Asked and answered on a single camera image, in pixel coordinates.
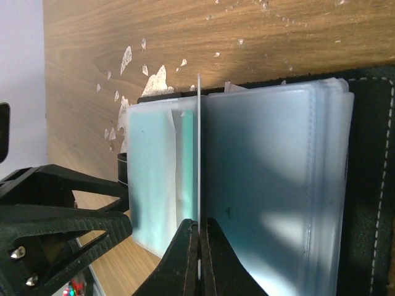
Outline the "black leather card holder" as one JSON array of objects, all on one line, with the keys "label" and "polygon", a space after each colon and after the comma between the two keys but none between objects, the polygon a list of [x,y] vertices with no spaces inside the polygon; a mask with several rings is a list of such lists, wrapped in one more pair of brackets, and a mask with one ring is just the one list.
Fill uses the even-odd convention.
[{"label": "black leather card holder", "polygon": [[[197,88],[140,98],[126,135],[133,113],[192,111],[195,222]],[[394,66],[201,90],[201,186],[201,224],[217,221],[266,295],[388,295]]]}]

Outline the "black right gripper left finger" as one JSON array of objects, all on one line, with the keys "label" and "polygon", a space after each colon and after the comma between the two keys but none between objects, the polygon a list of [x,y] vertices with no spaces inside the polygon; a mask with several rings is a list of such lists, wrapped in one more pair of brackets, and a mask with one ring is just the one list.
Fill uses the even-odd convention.
[{"label": "black right gripper left finger", "polygon": [[197,295],[198,223],[185,219],[156,269],[135,295]]}]

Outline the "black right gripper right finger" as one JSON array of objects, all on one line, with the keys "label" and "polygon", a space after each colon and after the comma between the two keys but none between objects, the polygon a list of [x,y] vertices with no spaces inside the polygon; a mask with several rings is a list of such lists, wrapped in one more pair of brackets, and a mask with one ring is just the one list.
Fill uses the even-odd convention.
[{"label": "black right gripper right finger", "polygon": [[217,221],[202,220],[201,269],[203,295],[266,295],[246,271]]}]

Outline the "teal white credit card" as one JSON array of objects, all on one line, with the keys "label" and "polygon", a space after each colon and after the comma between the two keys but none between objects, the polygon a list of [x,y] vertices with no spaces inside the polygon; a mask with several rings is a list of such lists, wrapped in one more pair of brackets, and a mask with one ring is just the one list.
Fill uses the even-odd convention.
[{"label": "teal white credit card", "polygon": [[133,113],[128,140],[132,236],[162,257],[181,222],[197,218],[194,114]]}]

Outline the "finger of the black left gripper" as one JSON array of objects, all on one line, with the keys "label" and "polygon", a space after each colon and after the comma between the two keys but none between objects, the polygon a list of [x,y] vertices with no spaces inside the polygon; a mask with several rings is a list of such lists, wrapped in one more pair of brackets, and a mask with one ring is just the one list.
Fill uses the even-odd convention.
[{"label": "finger of the black left gripper", "polygon": [[1,180],[1,205],[39,205],[72,208],[73,191],[109,195],[117,200],[100,212],[129,210],[126,186],[96,178],[59,165],[43,165],[16,170]]},{"label": "finger of the black left gripper", "polygon": [[52,295],[131,236],[122,212],[1,207],[1,295]]}]

